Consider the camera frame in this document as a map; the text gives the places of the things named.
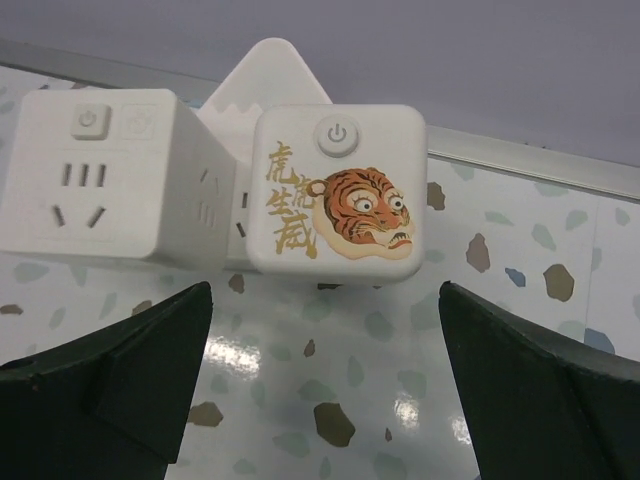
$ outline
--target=black object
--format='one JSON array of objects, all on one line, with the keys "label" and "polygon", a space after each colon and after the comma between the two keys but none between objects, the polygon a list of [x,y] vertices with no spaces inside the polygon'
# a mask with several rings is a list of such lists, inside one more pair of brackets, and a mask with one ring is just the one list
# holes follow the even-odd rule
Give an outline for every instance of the black object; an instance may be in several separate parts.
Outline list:
[{"label": "black object", "polygon": [[451,283],[439,309],[483,480],[640,479],[640,363]]},{"label": "black object", "polygon": [[0,367],[0,476],[161,480],[175,463],[211,322],[195,285]]}]

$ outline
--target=gray wall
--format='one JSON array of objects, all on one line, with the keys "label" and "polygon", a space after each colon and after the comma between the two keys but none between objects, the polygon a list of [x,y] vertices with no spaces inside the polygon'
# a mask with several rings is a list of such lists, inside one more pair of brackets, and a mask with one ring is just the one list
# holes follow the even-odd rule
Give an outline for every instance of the gray wall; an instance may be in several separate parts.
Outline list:
[{"label": "gray wall", "polygon": [[3,0],[0,37],[222,80],[280,36],[336,102],[640,165],[640,2]]}]

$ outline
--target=gold calligraphy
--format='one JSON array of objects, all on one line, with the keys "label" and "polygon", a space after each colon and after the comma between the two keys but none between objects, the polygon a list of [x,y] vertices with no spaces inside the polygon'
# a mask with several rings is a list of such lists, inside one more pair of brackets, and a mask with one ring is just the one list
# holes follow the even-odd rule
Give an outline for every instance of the gold calligraphy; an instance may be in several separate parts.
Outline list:
[{"label": "gold calligraphy", "polygon": [[318,256],[316,234],[304,212],[313,207],[313,199],[306,193],[310,179],[297,174],[293,167],[288,168],[291,155],[291,147],[282,142],[278,142],[278,149],[269,154],[271,164],[267,181],[276,184],[277,188],[271,189],[266,206],[270,207],[269,215],[276,215],[282,221],[281,227],[273,232],[277,235],[276,253],[282,254],[285,248],[304,248],[305,255],[314,259]]}]

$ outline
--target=metal edge strip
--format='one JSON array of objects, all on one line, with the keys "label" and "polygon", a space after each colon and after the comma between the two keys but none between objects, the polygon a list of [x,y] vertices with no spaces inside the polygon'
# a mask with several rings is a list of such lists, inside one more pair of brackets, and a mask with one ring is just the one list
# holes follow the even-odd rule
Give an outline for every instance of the metal edge strip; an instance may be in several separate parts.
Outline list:
[{"label": "metal edge strip", "polygon": [[220,82],[0,38],[0,65],[104,88],[168,88],[203,102]]},{"label": "metal edge strip", "polygon": [[[168,88],[198,106],[220,82],[0,39],[0,65],[106,88]],[[640,168],[429,126],[432,158],[640,202]]]},{"label": "metal edge strip", "polygon": [[640,168],[429,127],[433,158],[555,183],[621,200],[640,201]]}]

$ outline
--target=white plastic casing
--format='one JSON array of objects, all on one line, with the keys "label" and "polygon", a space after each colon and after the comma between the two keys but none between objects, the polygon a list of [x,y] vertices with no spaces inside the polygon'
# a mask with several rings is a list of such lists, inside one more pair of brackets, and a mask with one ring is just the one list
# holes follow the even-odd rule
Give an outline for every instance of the white plastic casing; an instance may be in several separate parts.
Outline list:
[{"label": "white plastic casing", "polygon": [[427,131],[416,110],[275,107],[253,153],[247,252],[260,272],[376,285],[420,268]]},{"label": "white plastic casing", "polygon": [[0,250],[217,271],[234,174],[233,157],[168,90],[32,92],[1,204]]}]

